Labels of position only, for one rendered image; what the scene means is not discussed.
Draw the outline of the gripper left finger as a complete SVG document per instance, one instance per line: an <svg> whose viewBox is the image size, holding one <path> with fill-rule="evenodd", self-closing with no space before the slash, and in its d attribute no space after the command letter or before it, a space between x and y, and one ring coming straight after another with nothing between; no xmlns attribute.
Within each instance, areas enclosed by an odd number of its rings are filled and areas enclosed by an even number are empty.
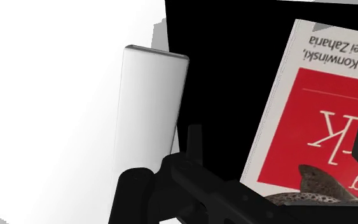
<svg viewBox="0 0 358 224"><path fill-rule="evenodd" d="M202 126L188 127L185 153L167 155L158 172L130 168L118 179L108 224L279 224L276 207L236 180L203 166Z"/></svg>

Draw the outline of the red and white book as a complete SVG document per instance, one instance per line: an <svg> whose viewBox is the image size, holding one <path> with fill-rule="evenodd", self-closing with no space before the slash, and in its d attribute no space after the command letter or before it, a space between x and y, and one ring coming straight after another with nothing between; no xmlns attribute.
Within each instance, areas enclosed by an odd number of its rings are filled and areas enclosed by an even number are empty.
<svg viewBox="0 0 358 224"><path fill-rule="evenodd" d="M297 19L241 182L282 205L358 202L358 31Z"/></svg>

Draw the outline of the white flat rectangular slab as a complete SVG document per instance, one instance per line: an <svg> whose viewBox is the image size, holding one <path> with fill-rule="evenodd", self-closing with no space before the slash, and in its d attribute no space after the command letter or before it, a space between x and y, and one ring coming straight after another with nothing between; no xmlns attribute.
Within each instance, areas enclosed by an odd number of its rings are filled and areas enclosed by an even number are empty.
<svg viewBox="0 0 358 224"><path fill-rule="evenodd" d="M127 169L158 172L174 141L189 58L137 45L123 51L112 180Z"/></svg>

